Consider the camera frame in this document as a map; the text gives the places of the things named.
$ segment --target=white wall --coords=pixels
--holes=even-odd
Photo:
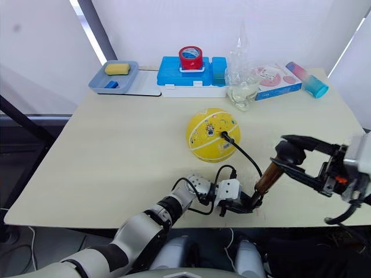
[[[330,76],[362,127],[371,129],[371,15]]]
[[[0,93],[25,114],[72,114],[101,67],[68,0],[0,1]]]
[[[196,45],[226,56],[244,21],[256,64],[295,61],[328,73],[371,0],[93,0],[119,59],[159,66]]]

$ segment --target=beige tabletop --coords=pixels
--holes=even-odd
[[[311,71],[329,84],[321,69]],[[149,72],[155,80],[156,72]],[[163,98],[102,96],[89,92],[49,151],[21,196],[5,217],[7,224],[75,228],[117,228],[130,216],[167,195],[179,177],[191,173],[213,178],[223,164],[237,169],[243,190],[253,192],[258,175],[245,157],[234,153],[224,162],[198,160],[186,144],[186,126],[198,111],[219,107],[239,122],[240,146],[264,170],[284,134],[312,136],[331,143],[349,143],[363,130],[339,94],[320,99],[304,91],[261,100],[250,111],[237,110],[228,98]],[[308,153],[303,167],[316,175],[327,156]],[[228,170],[221,177],[227,178]],[[199,209],[208,208],[193,204]],[[320,195],[311,188],[281,179],[252,214],[219,208],[204,216],[186,212],[177,228],[325,226],[348,207],[339,196]],[[371,207],[345,222],[371,223]]]

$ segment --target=black stand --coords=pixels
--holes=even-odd
[[[27,182],[31,179],[36,169],[42,162],[42,159],[47,154],[49,148],[53,145],[55,138],[43,127],[36,125],[33,121],[27,118],[22,112],[14,107],[5,98],[0,96],[0,110],[7,116],[12,118],[20,126],[28,130],[33,136],[41,141],[41,146],[36,150],[36,161],[30,162],[23,171],[21,177],[17,181],[16,186],[12,189],[3,208],[10,208],[26,187]],[[10,237],[9,227],[4,223],[6,211],[0,210],[0,243],[6,242]]]

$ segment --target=yellow sponge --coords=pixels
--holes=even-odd
[[[129,64],[109,64],[104,69],[104,72],[107,75],[127,75],[129,70]]]

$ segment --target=yellow basketball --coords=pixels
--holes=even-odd
[[[222,131],[238,144],[241,134],[237,121],[220,108],[209,108],[194,115],[187,127],[187,144],[200,160],[217,163],[229,158],[236,148],[220,137]]]

